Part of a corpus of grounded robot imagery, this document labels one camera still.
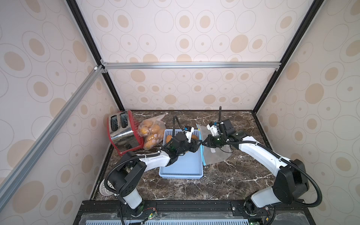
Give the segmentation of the clear zipper bag blue strip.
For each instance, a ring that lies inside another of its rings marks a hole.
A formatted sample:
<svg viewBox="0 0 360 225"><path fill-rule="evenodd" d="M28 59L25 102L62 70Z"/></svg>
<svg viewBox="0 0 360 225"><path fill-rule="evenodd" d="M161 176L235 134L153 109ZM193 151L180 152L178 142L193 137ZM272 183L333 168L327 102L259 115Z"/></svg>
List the clear zipper bag blue strip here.
<svg viewBox="0 0 360 225"><path fill-rule="evenodd" d="M201 140L204 141L211 132L206 128L206 126L196 125L200 131ZM210 148L202 145L200 147L202 164L203 166L208 166L216 163L220 163L228 159L233 151L229 145L226 145L221 148Z"/></svg>

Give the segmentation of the clear zipper bag pink strip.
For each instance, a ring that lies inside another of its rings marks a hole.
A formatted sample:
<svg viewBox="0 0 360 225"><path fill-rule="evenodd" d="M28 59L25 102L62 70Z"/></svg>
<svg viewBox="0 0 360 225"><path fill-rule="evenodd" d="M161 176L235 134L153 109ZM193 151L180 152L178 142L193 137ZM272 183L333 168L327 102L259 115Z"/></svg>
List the clear zipper bag pink strip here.
<svg viewBox="0 0 360 225"><path fill-rule="evenodd" d="M143 148L145 150L149 150L163 141L164 132L165 128L159 125L154 125L152 128L150 128L150 134L146 136Z"/></svg>
<svg viewBox="0 0 360 225"><path fill-rule="evenodd" d="M164 130L165 122L162 119L166 116L166 114L161 114L159 116L155 116L149 119L145 119L138 126L137 132L140 137L147 137L153 133L158 133L160 130Z"/></svg>

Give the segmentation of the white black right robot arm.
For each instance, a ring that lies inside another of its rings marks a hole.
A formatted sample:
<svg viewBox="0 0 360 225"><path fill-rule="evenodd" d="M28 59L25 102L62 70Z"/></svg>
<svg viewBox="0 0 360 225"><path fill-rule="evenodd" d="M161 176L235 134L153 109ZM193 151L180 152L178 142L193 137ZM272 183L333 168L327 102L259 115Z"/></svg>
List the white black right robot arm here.
<svg viewBox="0 0 360 225"><path fill-rule="evenodd" d="M267 168L275 176L271 187L259 190L248 196L244 208L248 214L268 205L293 203L315 208L323 201L319 185L306 172L301 160L290 160L258 142L245 131L236 131L229 119L221 116L207 125L210 134L203 145L209 148L232 146L240 150Z"/></svg>

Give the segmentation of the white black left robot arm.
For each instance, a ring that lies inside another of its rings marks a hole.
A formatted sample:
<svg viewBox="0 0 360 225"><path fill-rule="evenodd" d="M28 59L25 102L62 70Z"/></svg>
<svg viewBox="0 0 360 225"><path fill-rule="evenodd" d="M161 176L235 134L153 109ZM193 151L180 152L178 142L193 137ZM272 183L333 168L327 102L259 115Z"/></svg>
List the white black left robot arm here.
<svg viewBox="0 0 360 225"><path fill-rule="evenodd" d="M178 132L173 129L170 141L156 153L126 153L103 179L100 188L116 196L130 209L142 210L144 203L137 185L143 174L155 168L171 166L188 152L197 152L202 141L192 137L194 131L195 128L190 126L181 127Z"/></svg>

